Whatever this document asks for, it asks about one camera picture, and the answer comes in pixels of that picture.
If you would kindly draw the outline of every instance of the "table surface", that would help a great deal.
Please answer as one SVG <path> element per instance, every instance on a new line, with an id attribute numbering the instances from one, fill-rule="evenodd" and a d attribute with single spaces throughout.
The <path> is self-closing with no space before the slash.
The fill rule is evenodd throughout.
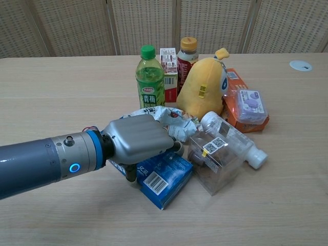
<path id="1" fill-rule="evenodd" d="M 289 66 L 294 59 L 311 72 Z M 105 127 L 138 109 L 138 56 L 0 60 L 0 146 Z M 269 159 L 211 197 L 192 177 L 161 211 L 111 165 L 0 201 L 0 245 L 326 245 L 328 54 L 225 60 L 270 114 Z"/>

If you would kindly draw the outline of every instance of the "orange box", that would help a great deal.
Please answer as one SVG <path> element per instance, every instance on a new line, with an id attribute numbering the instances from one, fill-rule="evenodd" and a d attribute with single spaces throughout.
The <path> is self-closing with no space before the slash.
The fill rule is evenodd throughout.
<path id="1" fill-rule="evenodd" d="M 221 117 L 242 133 L 262 131 L 265 128 L 266 124 L 269 122 L 269 115 L 261 125 L 240 123 L 237 120 L 237 103 L 235 98 L 235 92 L 238 89 L 248 89 L 248 86 L 233 68 L 227 69 L 227 76 L 229 84 L 228 96 L 224 97 L 223 99 L 224 106 L 221 113 Z"/>

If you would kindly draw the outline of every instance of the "woven wall panel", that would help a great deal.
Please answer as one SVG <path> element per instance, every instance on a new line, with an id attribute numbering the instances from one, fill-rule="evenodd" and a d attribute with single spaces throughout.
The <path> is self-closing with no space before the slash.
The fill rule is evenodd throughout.
<path id="1" fill-rule="evenodd" d="M 139 55 L 142 45 L 172 46 L 172 0 L 112 0 L 121 55 Z"/>
<path id="2" fill-rule="evenodd" d="M 198 51 L 213 54 L 225 47 L 237 53 L 250 0 L 182 0 L 180 38 L 193 36 Z"/>
<path id="3" fill-rule="evenodd" d="M 248 53 L 317 52 L 327 32 L 327 0 L 262 0 Z"/>
<path id="4" fill-rule="evenodd" d="M 45 56 L 19 0 L 0 0 L 0 58 Z"/>
<path id="5" fill-rule="evenodd" d="M 113 55 L 105 0 L 32 0 L 56 56 Z"/>

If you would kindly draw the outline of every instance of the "green bottle cap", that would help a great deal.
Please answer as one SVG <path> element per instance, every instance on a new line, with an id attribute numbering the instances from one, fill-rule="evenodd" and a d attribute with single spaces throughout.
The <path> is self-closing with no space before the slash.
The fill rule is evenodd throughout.
<path id="1" fill-rule="evenodd" d="M 144 45 L 141 48 L 141 58 L 149 60 L 155 58 L 155 47 L 152 45 Z"/>

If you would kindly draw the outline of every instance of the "yellow sticker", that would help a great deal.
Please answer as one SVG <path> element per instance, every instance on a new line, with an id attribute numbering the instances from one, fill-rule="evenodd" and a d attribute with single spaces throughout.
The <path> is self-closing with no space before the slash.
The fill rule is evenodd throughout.
<path id="1" fill-rule="evenodd" d="M 200 86 L 198 97 L 200 97 L 200 98 L 204 98 L 204 96 L 205 96 L 205 91 L 206 91 L 206 87 L 207 87 L 206 84 L 202 84 L 202 85 Z"/>
<path id="2" fill-rule="evenodd" d="M 202 157 L 206 157 L 208 154 L 208 151 L 206 149 L 203 149 L 203 154 L 202 154 Z"/>

